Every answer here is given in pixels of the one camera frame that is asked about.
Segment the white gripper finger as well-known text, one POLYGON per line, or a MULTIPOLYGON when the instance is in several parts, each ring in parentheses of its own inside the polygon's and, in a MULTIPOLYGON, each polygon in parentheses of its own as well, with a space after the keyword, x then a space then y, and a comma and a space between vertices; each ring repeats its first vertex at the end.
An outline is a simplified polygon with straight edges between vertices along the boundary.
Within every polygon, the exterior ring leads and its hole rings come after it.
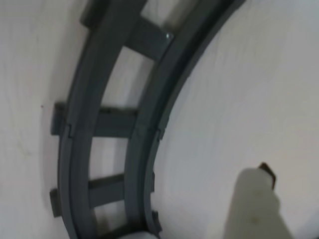
POLYGON ((265 162, 237 177, 224 227, 224 239, 292 239, 274 192, 276 175, 265 162))

